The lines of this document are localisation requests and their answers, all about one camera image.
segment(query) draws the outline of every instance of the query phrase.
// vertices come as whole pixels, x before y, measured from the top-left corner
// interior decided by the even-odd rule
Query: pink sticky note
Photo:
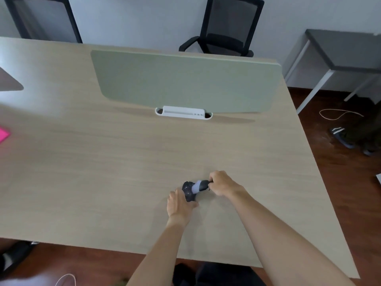
[[[0,143],[10,135],[9,132],[0,129]]]

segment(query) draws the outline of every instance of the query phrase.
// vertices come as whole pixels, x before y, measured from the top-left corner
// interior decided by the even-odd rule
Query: white plastic bracket
[[[183,117],[202,120],[209,120],[213,117],[213,113],[207,113],[207,117],[205,117],[205,110],[200,108],[167,105],[164,105],[163,108],[155,108],[155,113],[159,116]]]

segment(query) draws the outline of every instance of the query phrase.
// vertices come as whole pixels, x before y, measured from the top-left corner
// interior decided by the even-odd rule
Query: office chair
[[[82,43],[69,0],[5,0],[22,38]]]
[[[197,41],[204,53],[253,57],[249,47],[263,5],[262,0],[208,0],[200,36],[179,51]]]

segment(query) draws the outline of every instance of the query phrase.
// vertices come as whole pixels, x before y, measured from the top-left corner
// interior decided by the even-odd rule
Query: person's left hand
[[[170,192],[167,203],[167,212],[169,216],[168,225],[185,226],[189,223],[192,211],[198,206],[197,202],[187,202],[182,189],[177,188],[175,192]]]

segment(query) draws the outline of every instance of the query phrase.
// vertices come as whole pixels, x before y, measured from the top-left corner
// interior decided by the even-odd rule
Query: wooden floor
[[[290,89],[297,107],[308,90]],[[371,104],[361,98],[343,102],[345,95],[319,92],[299,117],[359,271],[361,286],[381,285],[381,156],[368,157],[359,149],[346,149],[327,129],[357,120],[347,114],[337,121],[323,119],[319,111],[337,108],[366,113]],[[335,118],[338,112],[325,112]],[[0,249],[14,243],[0,239]],[[66,273],[77,277],[78,286],[107,286],[130,277],[143,255],[62,245],[37,245],[27,259],[0,286],[50,286]],[[196,268],[197,261],[188,261]],[[258,274],[270,285],[263,269]],[[69,279],[65,286],[73,285]]]

